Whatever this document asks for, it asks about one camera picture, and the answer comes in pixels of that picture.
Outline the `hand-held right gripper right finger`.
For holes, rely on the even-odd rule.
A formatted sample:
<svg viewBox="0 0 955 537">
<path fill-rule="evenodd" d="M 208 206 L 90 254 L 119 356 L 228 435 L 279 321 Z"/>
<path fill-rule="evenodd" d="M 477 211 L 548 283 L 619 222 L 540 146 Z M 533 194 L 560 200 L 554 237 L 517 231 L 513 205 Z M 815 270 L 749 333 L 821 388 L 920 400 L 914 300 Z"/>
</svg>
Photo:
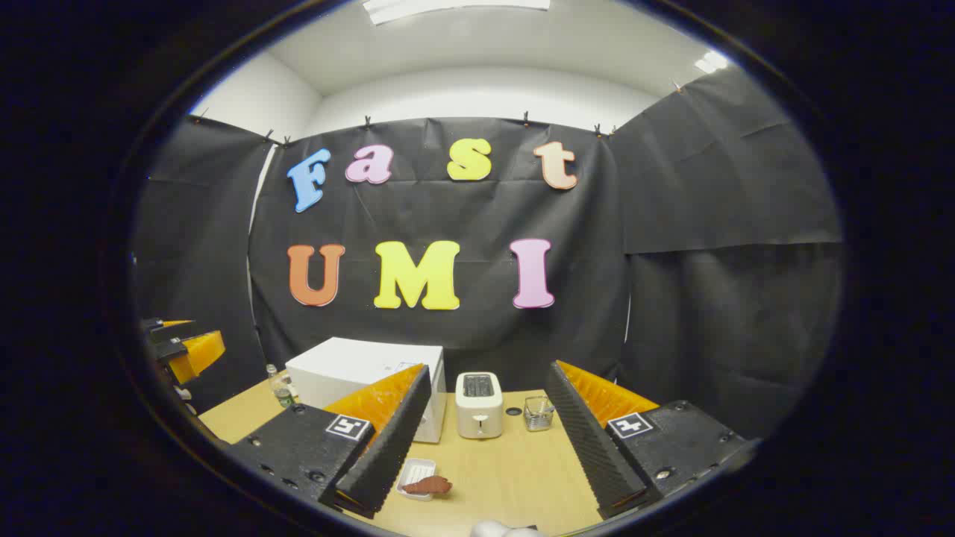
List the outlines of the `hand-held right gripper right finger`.
<svg viewBox="0 0 955 537">
<path fill-rule="evenodd" d="M 604 519 L 743 466 L 760 445 L 692 402 L 655 403 L 559 360 L 547 371 L 545 393 Z"/>
</svg>

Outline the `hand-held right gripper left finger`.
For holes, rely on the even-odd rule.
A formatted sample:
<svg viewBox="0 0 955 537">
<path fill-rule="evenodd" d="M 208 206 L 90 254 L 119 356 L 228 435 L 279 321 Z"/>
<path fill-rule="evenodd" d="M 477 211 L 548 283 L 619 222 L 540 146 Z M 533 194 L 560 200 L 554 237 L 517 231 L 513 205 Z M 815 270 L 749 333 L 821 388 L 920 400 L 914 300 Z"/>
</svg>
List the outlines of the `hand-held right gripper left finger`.
<svg viewBox="0 0 955 537">
<path fill-rule="evenodd" d="M 372 518 L 395 485 L 432 398 L 419 363 L 325 408 L 294 403 L 226 448 L 287 497 Z"/>
</svg>

